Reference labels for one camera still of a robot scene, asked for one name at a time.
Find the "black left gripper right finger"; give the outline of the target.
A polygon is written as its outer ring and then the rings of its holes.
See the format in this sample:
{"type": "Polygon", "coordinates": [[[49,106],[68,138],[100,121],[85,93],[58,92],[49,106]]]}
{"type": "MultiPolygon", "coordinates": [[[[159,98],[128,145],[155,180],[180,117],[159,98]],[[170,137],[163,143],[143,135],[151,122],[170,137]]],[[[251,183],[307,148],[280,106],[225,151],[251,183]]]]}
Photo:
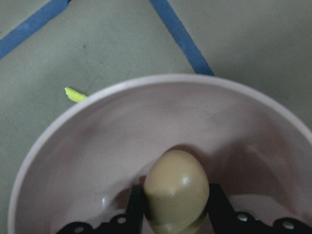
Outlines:
{"type": "Polygon", "coordinates": [[[310,234],[312,228],[294,218],[279,218],[269,226],[247,212],[235,211],[221,186],[211,183],[207,212],[216,234],[310,234]]]}

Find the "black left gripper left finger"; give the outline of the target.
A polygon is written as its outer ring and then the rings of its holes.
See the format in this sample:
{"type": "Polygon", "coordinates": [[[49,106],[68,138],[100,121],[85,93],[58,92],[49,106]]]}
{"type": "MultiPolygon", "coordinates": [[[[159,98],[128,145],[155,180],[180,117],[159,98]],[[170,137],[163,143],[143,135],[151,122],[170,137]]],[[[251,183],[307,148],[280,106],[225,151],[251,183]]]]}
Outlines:
{"type": "Polygon", "coordinates": [[[145,195],[141,185],[131,188],[127,208],[108,222],[93,228],[85,222],[72,222],[58,231],[59,234],[140,234],[142,232],[145,195]]]}

